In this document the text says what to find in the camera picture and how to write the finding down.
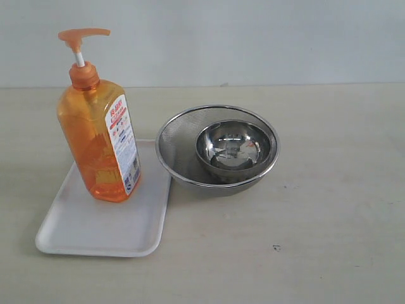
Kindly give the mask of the orange pump soap bottle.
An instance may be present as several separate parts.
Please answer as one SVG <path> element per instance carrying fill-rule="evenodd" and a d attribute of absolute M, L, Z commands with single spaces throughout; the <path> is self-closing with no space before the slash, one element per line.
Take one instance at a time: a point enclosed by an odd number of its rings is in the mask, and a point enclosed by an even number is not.
<path fill-rule="evenodd" d="M 119 203 L 130 197 L 140 178 L 127 99 L 123 87 L 99 78 L 81 51 L 84 37 L 109 34 L 103 28 L 58 34 L 76 62 L 69 71 L 72 84 L 59 99 L 57 116 L 88 192 L 97 200 Z"/>

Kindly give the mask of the small stainless steel bowl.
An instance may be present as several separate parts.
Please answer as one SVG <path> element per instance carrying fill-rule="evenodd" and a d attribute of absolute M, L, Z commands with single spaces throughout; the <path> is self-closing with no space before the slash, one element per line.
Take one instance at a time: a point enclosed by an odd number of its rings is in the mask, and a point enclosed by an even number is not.
<path fill-rule="evenodd" d="M 276 152 L 272 131 L 243 120 L 212 123 L 200 131 L 195 147 L 202 168 L 224 184 L 259 175 Z"/>

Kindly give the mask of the steel mesh strainer basket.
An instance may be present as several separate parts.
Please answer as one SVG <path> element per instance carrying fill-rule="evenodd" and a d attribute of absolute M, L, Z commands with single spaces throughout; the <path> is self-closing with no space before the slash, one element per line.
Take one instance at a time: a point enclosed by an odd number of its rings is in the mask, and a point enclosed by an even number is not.
<path fill-rule="evenodd" d="M 243 120 L 273 132 L 276 152 L 259 175 L 224 184 L 202 168 L 196 156 L 196 137 L 205 127 L 221 120 Z M 252 111 L 230 105 L 204 105 L 185 110 L 167 121 L 156 138 L 156 154 L 170 175 L 183 187 L 211 197 L 230 196 L 257 184 L 274 167 L 279 153 L 280 140 L 269 122 Z"/>

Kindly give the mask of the white rectangular plastic tray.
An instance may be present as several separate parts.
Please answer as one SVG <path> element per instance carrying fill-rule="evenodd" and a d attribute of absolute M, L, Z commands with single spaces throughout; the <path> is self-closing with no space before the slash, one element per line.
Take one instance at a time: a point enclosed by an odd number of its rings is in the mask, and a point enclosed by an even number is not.
<path fill-rule="evenodd" d="M 171 177 L 160 164 L 153 140 L 139 139 L 141 175 L 124 202 L 94 199 L 72 165 L 35 238 L 47 254 L 144 257 L 159 245 Z"/>

